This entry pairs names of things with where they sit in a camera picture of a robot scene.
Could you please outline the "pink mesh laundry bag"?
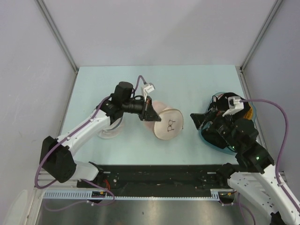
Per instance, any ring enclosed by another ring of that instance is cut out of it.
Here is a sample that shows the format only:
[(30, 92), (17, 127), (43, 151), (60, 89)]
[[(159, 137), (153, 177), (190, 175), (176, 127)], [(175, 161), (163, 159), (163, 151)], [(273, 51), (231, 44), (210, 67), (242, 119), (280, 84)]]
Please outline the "pink mesh laundry bag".
[(181, 111), (161, 101), (153, 101), (152, 105), (161, 121), (144, 122), (145, 127), (160, 140), (171, 140), (176, 137), (183, 130), (184, 125)]

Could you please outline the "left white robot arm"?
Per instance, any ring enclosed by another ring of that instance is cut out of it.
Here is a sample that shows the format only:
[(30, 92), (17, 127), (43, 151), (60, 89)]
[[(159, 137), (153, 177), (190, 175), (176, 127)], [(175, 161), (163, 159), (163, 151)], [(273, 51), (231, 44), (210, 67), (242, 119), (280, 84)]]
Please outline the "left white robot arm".
[(97, 188), (103, 184), (101, 169), (92, 162), (79, 162), (74, 159), (77, 151), (102, 130), (120, 121), (125, 113), (137, 114), (141, 121), (160, 122), (161, 118), (152, 106), (149, 96), (155, 87), (145, 83), (142, 94), (134, 96), (134, 87), (129, 82), (119, 82), (110, 96), (105, 97), (92, 114), (71, 131), (56, 138), (48, 136), (43, 140), (40, 169), (44, 169), (54, 181), (87, 180)]

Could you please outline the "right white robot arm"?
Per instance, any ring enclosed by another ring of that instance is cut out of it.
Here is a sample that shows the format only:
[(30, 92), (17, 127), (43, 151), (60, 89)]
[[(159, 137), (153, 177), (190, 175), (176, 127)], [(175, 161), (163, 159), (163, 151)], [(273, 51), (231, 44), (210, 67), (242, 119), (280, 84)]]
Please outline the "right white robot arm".
[(251, 174), (264, 191), (249, 184), (242, 171), (230, 163), (222, 165), (216, 171), (216, 182), (221, 188), (230, 187), (237, 190), (263, 212), (272, 225), (300, 223), (300, 202), (289, 187), (281, 183), (281, 175), (276, 172), (273, 158), (256, 141), (258, 131), (252, 120), (233, 120), (231, 116), (223, 116), (218, 111), (192, 113), (190, 117), (197, 129), (209, 124), (206, 131), (217, 134), (227, 146), (236, 151), (235, 157), (240, 168)]

